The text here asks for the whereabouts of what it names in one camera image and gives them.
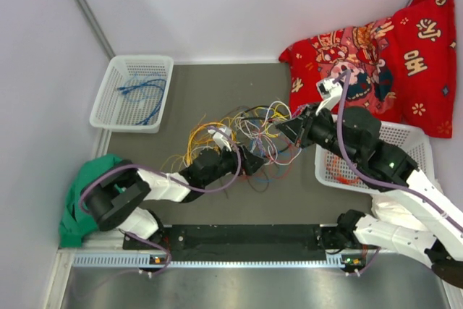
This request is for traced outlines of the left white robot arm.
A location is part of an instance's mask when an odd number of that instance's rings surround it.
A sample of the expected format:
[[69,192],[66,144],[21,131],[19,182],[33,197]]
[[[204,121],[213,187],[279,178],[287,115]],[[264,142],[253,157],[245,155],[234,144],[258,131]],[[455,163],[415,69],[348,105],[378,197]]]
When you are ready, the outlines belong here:
[[99,231],[118,229],[153,249],[163,242],[163,224],[154,212],[140,207],[143,201],[190,203],[215,192],[206,187],[226,175],[252,176],[265,163],[243,145],[236,151],[206,148],[189,166],[174,173],[152,172],[121,161],[82,190],[79,205],[93,217]]

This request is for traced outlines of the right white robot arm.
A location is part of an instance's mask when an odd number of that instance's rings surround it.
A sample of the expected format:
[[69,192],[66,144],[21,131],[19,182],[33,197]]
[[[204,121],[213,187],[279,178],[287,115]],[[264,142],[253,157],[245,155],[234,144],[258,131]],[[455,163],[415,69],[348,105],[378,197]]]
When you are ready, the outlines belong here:
[[339,111],[308,106],[276,125],[296,147],[318,145],[344,159],[370,188],[403,205],[426,228],[409,229],[348,211],[338,220],[347,248],[374,245],[407,256],[445,282],[462,287],[462,211],[400,147],[380,138],[381,121],[361,107]]

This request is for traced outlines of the right white plastic basket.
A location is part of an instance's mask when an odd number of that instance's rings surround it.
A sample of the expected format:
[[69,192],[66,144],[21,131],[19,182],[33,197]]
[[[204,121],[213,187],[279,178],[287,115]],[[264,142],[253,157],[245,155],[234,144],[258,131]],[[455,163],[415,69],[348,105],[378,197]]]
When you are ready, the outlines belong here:
[[[427,178],[435,182],[433,152],[429,137],[419,128],[393,122],[383,122],[379,138],[404,150],[422,169]],[[344,159],[319,145],[315,149],[315,178],[322,185],[351,190],[369,195],[379,192],[369,188],[347,166]]]

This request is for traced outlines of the white plastic basket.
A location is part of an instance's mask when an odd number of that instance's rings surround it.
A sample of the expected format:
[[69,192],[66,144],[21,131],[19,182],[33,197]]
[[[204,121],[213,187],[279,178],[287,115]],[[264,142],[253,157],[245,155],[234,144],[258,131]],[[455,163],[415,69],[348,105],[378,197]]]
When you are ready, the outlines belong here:
[[[393,122],[383,122],[379,138],[404,150],[422,169],[427,178],[435,182],[433,152],[429,137],[419,128]],[[379,192],[369,188],[347,166],[344,159],[319,145],[315,149],[315,178],[322,185],[351,190],[369,195]]]
[[90,124],[111,132],[156,134],[166,106],[174,60],[162,55],[118,55],[110,60],[90,113]]

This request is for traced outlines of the red printed pillow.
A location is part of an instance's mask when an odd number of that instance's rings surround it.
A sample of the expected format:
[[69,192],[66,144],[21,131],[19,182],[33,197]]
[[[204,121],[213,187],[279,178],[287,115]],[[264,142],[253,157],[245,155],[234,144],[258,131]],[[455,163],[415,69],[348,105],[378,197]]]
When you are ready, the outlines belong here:
[[348,71],[347,106],[431,137],[452,136],[454,0],[413,0],[390,17],[297,41],[279,59],[289,66],[294,113],[321,100],[318,81]]

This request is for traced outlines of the left white plastic basket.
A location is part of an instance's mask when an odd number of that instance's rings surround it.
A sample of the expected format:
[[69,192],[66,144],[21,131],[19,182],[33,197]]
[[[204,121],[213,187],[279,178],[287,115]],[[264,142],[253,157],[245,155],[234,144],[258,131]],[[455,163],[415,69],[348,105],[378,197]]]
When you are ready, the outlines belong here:
[[90,124],[111,132],[156,134],[166,106],[174,60],[162,55],[118,55],[110,60],[90,113]]

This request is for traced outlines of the green cloth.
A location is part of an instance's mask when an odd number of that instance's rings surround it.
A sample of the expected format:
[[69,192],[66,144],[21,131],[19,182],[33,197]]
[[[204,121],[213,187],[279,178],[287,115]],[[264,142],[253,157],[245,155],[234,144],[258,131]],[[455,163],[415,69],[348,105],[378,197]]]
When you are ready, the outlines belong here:
[[98,231],[98,225],[93,217],[80,209],[80,195],[89,184],[121,161],[122,158],[116,155],[106,154],[81,166],[64,201],[64,211],[59,224],[59,247],[82,247],[84,237]]

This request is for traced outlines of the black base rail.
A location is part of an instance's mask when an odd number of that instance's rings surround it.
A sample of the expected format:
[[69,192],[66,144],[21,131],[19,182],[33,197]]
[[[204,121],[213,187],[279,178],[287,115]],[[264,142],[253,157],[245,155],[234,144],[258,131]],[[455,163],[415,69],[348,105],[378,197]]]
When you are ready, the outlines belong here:
[[344,268],[363,267],[367,247],[316,224],[174,225],[159,246],[129,236],[114,252],[79,252],[76,268]]

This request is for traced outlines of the grey corner post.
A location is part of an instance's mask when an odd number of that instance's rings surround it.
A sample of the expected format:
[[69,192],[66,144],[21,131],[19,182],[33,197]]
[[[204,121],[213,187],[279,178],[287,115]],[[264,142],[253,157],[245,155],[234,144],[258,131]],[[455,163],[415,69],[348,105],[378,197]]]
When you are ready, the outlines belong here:
[[90,31],[94,35],[98,45],[102,49],[103,53],[105,54],[108,60],[113,59],[116,54],[109,43],[102,27],[100,26],[97,17],[95,16],[91,6],[89,5],[87,0],[74,0],[77,8],[80,10],[81,14],[85,18]]

